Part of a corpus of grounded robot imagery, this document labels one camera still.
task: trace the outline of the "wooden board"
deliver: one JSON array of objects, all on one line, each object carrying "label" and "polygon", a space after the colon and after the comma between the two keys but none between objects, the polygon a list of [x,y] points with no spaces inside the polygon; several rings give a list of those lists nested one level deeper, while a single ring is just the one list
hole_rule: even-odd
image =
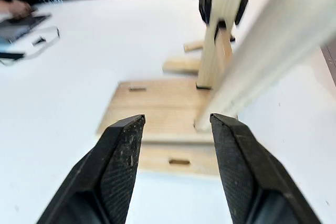
[{"label": "wooden board", "polygon": [[140,149],[139,169],[219,176],[214,145],[143,143]]},{"label": "wooden board", "polygon": [[209,90],[198,90],[195,78],[120,83],[97,135],[114,122],[136,114],[146,116],[143,142],[213,143],[211,131],[197,133],[194,120]]}]

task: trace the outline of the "light wooden plank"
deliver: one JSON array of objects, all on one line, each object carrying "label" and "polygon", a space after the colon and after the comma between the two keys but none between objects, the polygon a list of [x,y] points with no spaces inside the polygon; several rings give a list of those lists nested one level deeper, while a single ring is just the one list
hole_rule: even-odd
[{"label": "light wooden plank", "polygon": [[198,74],[200,64],[201,64],[200,59],[186,58],[186,57],[170,58],[163,64],[162,70],[163,72],[186,73],[196,75]]},{"label": "light wooden plank", "polygon": [[214,145],[143,143],[140,149],[139,169],[173,174],[219,176]]},{"label": "light wooden plank", "polygon": [[128,81],[119,84],[110,106],[114,108],[195,108],[208,99],[196,89],[195,78]]},{"label": "light wooden plank", "polygon": [[194,78],[123,82],[105,112],[97,136],[122,118],[144,114],[144,142],[212,143],[211,132],[197,133],[194,128],[209,93],[196,89]]},{"label": "light wooden plank", "polygon": [[232,116],[336,32],[336,0],[270,0],[236,50],[210,103],[196,120],[210,129],[211,113]]},{"label": "light wooden plank", "polygon": [[143,142],[190,142],[190,143],[212,143],[211,132],[197,133],[194,128],[194,120],[199,108],[156,108],[132,107],[109,109],[98,129],[98,136],[111,124],[120,119],[133,115],[144,114],[146,124],[143,129]]},{"label": "light wooden plank", "polygon": [[215,57],[215,31],[218,20],[224,20],[231,31],[241,0],[212,0],[210,22],[207,26],[197,86],[212,88],[216,83],[217,60]]}]

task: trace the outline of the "tablet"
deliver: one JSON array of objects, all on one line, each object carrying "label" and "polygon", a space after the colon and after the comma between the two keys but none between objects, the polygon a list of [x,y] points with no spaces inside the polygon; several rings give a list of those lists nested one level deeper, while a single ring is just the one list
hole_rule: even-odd
[{"label": "tablet", "polygon": [[0,22],[0,43],[14,43],[51,15],[5,19]]}]

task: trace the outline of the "wooden stick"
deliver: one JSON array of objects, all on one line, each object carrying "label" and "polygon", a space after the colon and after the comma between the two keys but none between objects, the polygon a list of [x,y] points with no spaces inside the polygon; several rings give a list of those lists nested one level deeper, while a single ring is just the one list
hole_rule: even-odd
[{"label": "wooden stick", "polygon": [[336,0],[270,0],[200,112],[196,129],[210,129],[211,113],[238,113],[330,38],[336,31],[335,13]]},{"label": "wooden stick", "polygon": [[195,58],[170,58],[163,64],[163,72],[197,74],[201,60]]},{"label": "wooden stick", "polygon": [[232,47],[230,43],[230,31],[227,29],[220,29],[215,40],[217,69],[215,79],[222,76],[231,62]]},{"label": "wooden stick", "polygon": [[183,48],[184,48],[185,52],[189,52],[189,51],[202,49],[203,45],[204,45],[204,41],[203,40],[198,40],[198,41],[193,41],[193,42],[190,42],[190,43],[183,44]]},{"label": "wooden stick", "polygon": [[212,0],[210,22],[206,29],[201,66],[198,72],[197,86],[211,88],[216,83],[217,60],[215,58],[215,31],[218,20],[226,23],[231,31],[241,0]]}]

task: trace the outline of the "white tabletop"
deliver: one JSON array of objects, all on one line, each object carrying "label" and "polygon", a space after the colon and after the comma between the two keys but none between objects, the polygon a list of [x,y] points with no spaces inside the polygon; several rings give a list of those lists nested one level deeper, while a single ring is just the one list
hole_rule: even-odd
[{"label": "white tabletop", "polygon": [[[250,0],[238,43],[265,1]],[[198,0],[84,0],[41,6],[40,12],[52,13],[41,27],[59,27],[60,41],[36,59],[0,66],[1,223],[36,222],[96,143],[117,83],[165,77],[164,60],[205,32]],[[17,48],[32,50],[34,40],[28,36]],[[336,219],[335,176],[328,170],[336,161],[335,99],[317,50],[239,115],[283,162],[323,223]],[[187,210],[177,210],[179,200]],[[219,178],[141,172],[128,223],[204,223],[209,216],[226,223],[225,209]]]}]

